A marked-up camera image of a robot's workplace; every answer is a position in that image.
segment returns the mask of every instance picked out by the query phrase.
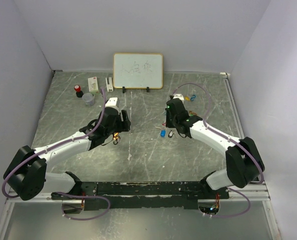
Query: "white wall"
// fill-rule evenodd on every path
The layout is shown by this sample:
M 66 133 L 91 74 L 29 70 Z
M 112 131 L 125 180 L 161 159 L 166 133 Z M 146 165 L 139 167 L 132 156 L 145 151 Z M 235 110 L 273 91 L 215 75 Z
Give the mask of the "white wall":
M 115 52 L 166 71 L 231 72 L 270 0 L 15 0 L 54 70 L 111 70 Z
M 18 148 L 32 143 L 51 76 L 15 3 L 0 1 L 0 215 L 3 174 Z
M 297 0 L 272 0 L 231 74 L 284 239 L 297 240 Z

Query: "purple cable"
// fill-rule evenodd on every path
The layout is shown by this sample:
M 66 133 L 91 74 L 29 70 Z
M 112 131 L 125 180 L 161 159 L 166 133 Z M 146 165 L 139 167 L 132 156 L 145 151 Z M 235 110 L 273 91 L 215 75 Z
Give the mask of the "purple cable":
M 59 143 L 53 145 L 53 146 L 50 146 L 47 151 L 50 151 L 50 150 L 53 150 L 53 149 L 56 149 L 58 148 L 59 146 L 62 146 L 63 144 L 67 144 L 69 142 L 73 142 L 75 140 L 80 140 L 80 139 L 84 139 L 84 138 L 87 138 L 91 133 L 93 133 L 101 124 L 101 121 L 103 119 L 103 113 L 104 113 L 104 110 L 105 110 L 105 104 L 106 104 L 106 95 L 105 95 L 105 90 L 103 87 L 101 87 L 101 92 L 102 92 L 102 95 L 103 95 L 103 107 L 102 107 L 102 112 L 101 112 L 101 115 L 98 119 L 98 122 L 96 124 L 96 126 L 87 134 L 83 135 L 83 136 L 78 136 L 78 137 L 75 137 L 74 139 L 67 139 L 67 140 L 63 140 L 63 141 L 60 141 Z M 3 184 L 2 184 L 2 193 L 5 197 L 9 198 L 9 199 L 14 199 L 14 198 L 17 198 L 19 195 L 14 195 L 14 196 L 11 196 L 9 195 L 6 191 L 5 191 L 5 187 L 6 187 L 6 184 L 8 183 L 9 179 L 11 178 L 11 176 L 17 171 L 19 170 L 23 165 L 25 165 L 26 163 L 28 163 L 30 160 L 32 160 L 33 158 L 41 155 L 41 154 L 44 154 L 47 152 L 46 150 L 42 150 L 42 151 L 39 151 L 35 154 L 33 154 L 32 156 L 28 157 L 27 159 L 25 159 L 23 162 L 21 162 L 19 165 L 17 165 L 7 176 L 6 178 L 4 179 L 3 181 Z
M 63 217 L 65 217 L 67 219 L 70 219 L 70 220 L 88 221 L 88 220 L 98 219 L 98 218 L 102 217 L 103 215 L 105 215 L 110 210 L 110 207 L 111 207 L 110 200 L 108 200 L 106 197 L 103 197 L 103 196 L 76 196 L 76 195 L 71 195 L 71 194 L 67 194 L 67 193 L 64 193 L 64 192 L 60 192 L 60 191 L 58 191 L 57 194 L 63 195 L 65 197 L 73 198 L 73 199 L 103 199 L 103 200 L 107 201 L 107 209 L 105 209 L 104 212 L 100 213 L 99 215 L 89 217 L 89 218 L 76 218 L 76 217 L 67 216 L 64 213 L 64 206 L 62 205 Z
M 262 184 L 263 181 L 264 181 L 263 171 L 262 171 L 260 165 L 258 164 L 258 162 L 256 161 L 256 159 L 252 156 L 252 154 L 251 154 L 248 150 L 246 150 L 246 149 L 245 149 L 240 143 L 238 143 L 237 141 L 228 138 L 226 135 L 222 134 L 221 132 L 219 132 L 219 131 L 215 130 L 214 128 L 210 127 L 209 125 L 207 125 L 207 122 L 206 122 L 206 121 L 207 121 L 207 119 L 208 119 L 208 117 L 209 117 L 209 112 L 210 112 L 210 109 L 211 109 L 211 95 L 210 95 L 210 93 L 209 93 L 204 87 L 202 87 L 201 85 L 199 85 L 199 84 L 197 84 L 197 83 L 194 83 L 194 82 L 187 82 L 187 83 L 183 83 L 182 85 L 178 86 L 178 87 L 173 91 L 172 94 L 174 95 L 175 92 L 176 92 L 179 88 L 181 88 L 182 86 L 185 86 L 185 85 L 195 85 L 195 86 L 201 88 L 201 89 L 205 92 L 205 94 L 206 94 L 207 97 L 208 97 L 208 103 L 207 103 L 207 110 L 206 110 L 206 112 L 205 112 L 205 114 L 204 114 L 204 116 L 203 116 L 203 124 L 204 124 L 204 126 L 205 126 L 208 130 L 210 130 L 211 132 L 213 132 L 213 133 L 219 135 L 220 137 L 222 137 L 222 138 L 224 138 L 224 139 L 226 139 L 226 140 L 228 140 L 228 141 L 234 143 L 236 146 L 238 146 L 238 147 L 239 147 L 239 148 L 240 148 L 240 149 L 241 149 L 241 150 L 242 150 L 242 151 L 243 151 L 243 152 L 244 152 L 244 153 L 245 153 L 245 154 L 246 154 L 246 155 L 253 161 L 254 165 L 256 166 L 256 168 L 257 168 L 257 170 L 258 170 L 258 172 L 259 172 L 259 175 L 260 175 L 260 181 L 257 182 L 256 184 Z M 213 217 L 213 218 L 232 218 L 232 217 L 237 217 L 237 216 L 243 215 L 243 214 L 247 213 L 247 212 L 250 210 L 250 208 L 251 208 L 251 201 L 249 200 L 249 198 L 248 198 L 247 196 L 245 196 L 245 195 L 244 195 L 243 193 L 241 193 L 240 191 L 234 190 L 234 189 L 232 189 L 232 188 L 230 188 L 230 187 L 228 187 L 228 189 L 231 190 L 231 191 L 233 191 L 233 192 L 235 192 L 235 193 L 240 194 L 241 196 L 243 196 L 243 197 L 247 200 L 247 202 L 248 202 L 248 207 L 247 207 L 247 209 L 245 209 L 244 211 L 242 211 L 242 212 L 240 212 L 240 213 L 231 214 L 231 215 L 224 215 L 224 216 L 216 216 L 216 215 L 212 216 L 212 215 L 209 215 L 209 214 L 207 214 L 207 215 L 209 215 L 209 216 L 211 216 L 211 217 Z

